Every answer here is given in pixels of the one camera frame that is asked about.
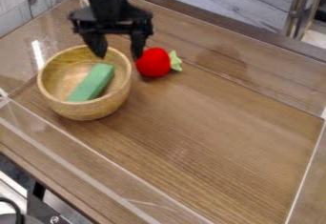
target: sponge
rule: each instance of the sponge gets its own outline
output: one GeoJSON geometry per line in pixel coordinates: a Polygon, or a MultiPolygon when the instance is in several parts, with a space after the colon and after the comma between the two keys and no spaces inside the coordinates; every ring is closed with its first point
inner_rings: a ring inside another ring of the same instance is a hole
{"type": "Polygon", "coordinates": [[[111,82],[113,75],[115,67],[112,65],[103,63],[96,64],[68,96],[68,102],[80,102],[97,98],[104,87],[111,82]]]}

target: wooden table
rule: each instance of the wooden table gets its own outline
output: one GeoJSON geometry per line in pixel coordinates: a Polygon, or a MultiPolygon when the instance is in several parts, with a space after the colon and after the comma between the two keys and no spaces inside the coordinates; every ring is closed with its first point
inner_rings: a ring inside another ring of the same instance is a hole
{"type": "MultiPolygon", "coordinates": [[[[125,104],[100,120],[55,114],[33,75],[44,59],[81,43],[67,21],[79,1],[68,0],[0,41],[10,61],[0,75],[10,93],[0,104],[1,153],[99,223],[284,223],[302,212],[320,219],[323,199],[298,210],[312,201],[304,190],[322,157],[291,207],[323,126],[324,64],[131,1],[155,15],[148,46],[176,49],[183,73],[148,80],[133,71],[125,104]]],[[[129,57],[124,37],[109,44],[129,57]]]]}

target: black cable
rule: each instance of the black cable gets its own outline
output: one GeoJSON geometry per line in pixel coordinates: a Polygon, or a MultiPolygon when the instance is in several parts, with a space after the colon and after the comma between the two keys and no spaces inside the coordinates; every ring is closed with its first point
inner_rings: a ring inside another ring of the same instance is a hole
{"type": "Polygon", "coordinates": [[[9,200],[8,198],[5,198],[5,197],[0,197],[0,202],[8,203],[9,205],[13,206],[14,216],[16,216],[14,224],[22,224],[21,212],[20,212],[20,209],[18,209],[16,203],[12,200],[9,200]]]}

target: bowl rim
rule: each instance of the bowl rim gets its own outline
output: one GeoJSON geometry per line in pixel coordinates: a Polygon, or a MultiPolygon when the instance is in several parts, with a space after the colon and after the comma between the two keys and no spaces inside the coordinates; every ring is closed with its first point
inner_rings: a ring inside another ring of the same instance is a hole
{"type": "Polygon", "coordinates": [[[131,78],[131,61],[128,60],[127,56],[115,48],[112,47],[108,47],[108,51],[112,51],[115,52],[120,57],[121,59],[124,60],[125,62],[125,65],[127,65],[127,73],[125,73],[125,77],[127,79],[123,81],[121,85],[119,86],[119,88],[112,92],[112,93],[108,93],[105,94],[104,96],[100,96],[99,98],[96,99],[92,99],[92,100],[88,100],[88,101],[80,101],[80,102],[68,102],[68,101],[60,101],[45,89],[43,83],[41,83],[41,78],[43,78],[43,72],[49,64],[49,62],[60,55],[63,54],[64,52],[67,51],[72,51],[72,50],[76,50],[76,49],[80,49],[80,48],[87,48],[88,49],[88,46],[87,45],[79,45],[79,46],[73,46],[73,47],[69,47],[67,49],[64,49],[63,51],[59,51],[56,52],[45,61],[45,65],[44,67],[41,68],[40,72],[39,72],[39,75],[37,75],[37,85],[39,85],[39,89],[40,89],[40,93],[43,93],[43,95],[45,97],[48,97],[51,100],[53,100],[55,102],[63,104],[63,105],[71,105],[71,106],[79,106],[79,105],[88,105],[88,104],[93,104],[95,102],[99,102],[101,100],[104,100],[105,98],[111,97],[112,95],[115,95],[117,92],[120,92],[121,88],[125,86],[125,84],[128,83],[128,80],[131,78]]]}

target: wooden bowl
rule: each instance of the wooden bowl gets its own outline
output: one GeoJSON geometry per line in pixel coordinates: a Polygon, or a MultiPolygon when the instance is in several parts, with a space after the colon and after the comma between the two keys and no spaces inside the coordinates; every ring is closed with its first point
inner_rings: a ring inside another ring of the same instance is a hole
{"type": "Polygon", "coordinates": [[[73,120],[93,120],[112,113],[123,104],[131,87],[131,64],[121,52],[109,48],[100,60],[87,48],[77,46],[49,58],[37,77],[40,94],[52,110],[73,120]],[[115,66],[115,77],[97,99],[68,102],[67,98],[95,63],[115,66]]]}

